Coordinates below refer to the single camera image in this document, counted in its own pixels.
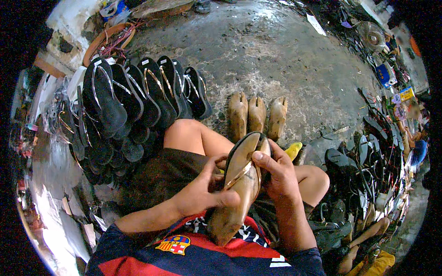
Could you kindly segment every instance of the fc barcelona jersey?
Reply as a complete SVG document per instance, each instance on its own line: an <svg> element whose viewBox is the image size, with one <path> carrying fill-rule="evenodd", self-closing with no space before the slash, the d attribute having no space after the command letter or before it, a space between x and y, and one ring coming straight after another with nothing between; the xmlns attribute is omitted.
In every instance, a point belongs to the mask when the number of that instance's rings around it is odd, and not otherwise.
<svg viewBox="0 0 442 276"><path fill-rule="evenodd" d="M88 262L86 275L325 275L317 248L283 256L269 248L255 221L226 246L206 235L204 213L172 225L164 239L143 248L111 225Z"/></svg>

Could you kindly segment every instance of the wet floor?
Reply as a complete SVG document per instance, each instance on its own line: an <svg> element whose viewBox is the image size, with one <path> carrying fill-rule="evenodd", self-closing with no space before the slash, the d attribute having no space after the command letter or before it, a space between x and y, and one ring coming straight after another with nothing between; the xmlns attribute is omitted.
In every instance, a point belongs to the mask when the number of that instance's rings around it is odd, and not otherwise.
<svg viewBox="0 0 442 276"><path fill-rule="evenodd" d="M160 21L149 22L150 27L136 33L129 46L133 64L144 56L168 55L184 67L201 70L214 112L203 123L225 136L229 134L226 106L232 93L261 96L268 108L273 99L285 96L289 111L278 144L313 141L319 166L326 149L351 139L354 130L360 129L367 109L362 108L365 103L357 88L378 89L369 65L276 1L243 0L234 6L212 2L207 15L189 12ZM63 210L63 197L68 197L74 217L80 220L93 201L121 200L118 191L91 186L66 145L51 142L43 132L34 150L33 171L33 196L51 202L42 220L61 230L58 211ZM410 205L410 213L415 205L419 208L413 201ZM411 240L403 242L409 245Z"/></svg>

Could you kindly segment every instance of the yellow object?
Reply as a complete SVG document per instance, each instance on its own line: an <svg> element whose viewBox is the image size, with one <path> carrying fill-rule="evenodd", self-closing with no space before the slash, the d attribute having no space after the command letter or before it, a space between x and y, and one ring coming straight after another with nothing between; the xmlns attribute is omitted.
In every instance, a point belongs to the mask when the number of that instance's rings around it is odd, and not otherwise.
<svg viewBox="0 0 442 276"><path fill-rule="evenodd" d="M296 142L291 144L290 147L285 150L286 154L288 154L292 162L293 160L295 160L296 156L298 156L298 153L301 150L301 148L302 148L302 143Z"/></svg>
<svg viewBox="0 0 442 276"><path fill-rule="evenodd" d="M374 261L371 268L364 274L364 276L381 276L384 275L384 271L387 266L394 265L395 258L393 255L388 254L385 251L381 250L381 253ZM354 269L348 272L345 276L356 276L359 271L362 269L364 262L360 262Z"/></svg>
<svg viewBox="0 0 442 276"><path fill-rule="evenodd" d="M405 102L406 100L411 99L413 97L414 97L414 92L413 92L413 88L411 88L411 87L408 88L407 90L403 90L400 93L400 100L402 102Z"/></svg>

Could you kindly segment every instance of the shorts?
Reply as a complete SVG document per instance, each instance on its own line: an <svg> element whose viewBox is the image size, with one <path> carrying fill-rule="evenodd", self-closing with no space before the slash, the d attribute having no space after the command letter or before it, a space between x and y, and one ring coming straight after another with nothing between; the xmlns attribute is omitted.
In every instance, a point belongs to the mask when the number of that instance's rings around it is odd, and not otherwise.
<svg viewBox="0 0 442 276"><path fill-rule="evenodd" d="M178 193L202 171L209 157L172 148L161 150L157 157L138 167L130 182L134 191L126 195L126 206L131 211L151 208ZM303 202L306 217L314 207ZM271 242L279 240L278 220L273 201L261 194L251 205L249 217L253 218Z"/></svg>

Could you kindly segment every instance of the hand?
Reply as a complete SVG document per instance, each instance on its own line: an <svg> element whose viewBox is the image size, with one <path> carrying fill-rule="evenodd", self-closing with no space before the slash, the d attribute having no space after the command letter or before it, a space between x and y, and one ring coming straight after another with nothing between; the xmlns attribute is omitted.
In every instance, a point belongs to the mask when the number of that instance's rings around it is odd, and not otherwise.
<svg viewBox="0 0 442 276"><path fill-rule="evenodd" d="M273 157L255 151L252 155L256 166L266 169L271 174L271 182L266 187L267 194L276 202L281 198L300 199L298 180L290 157L272 140Z"/></svg>
<svg viewBox="0 0 442 276"><path fill-rule="evenodd" d="M240 196L235 191L209 193L209 184L219 181L224 176L215 176L213 170L216 163L220 163L226 157L212 157L204 169L191 183L189 183L171 200L182 217L198 214L210 207L237 206Z"/></svg>

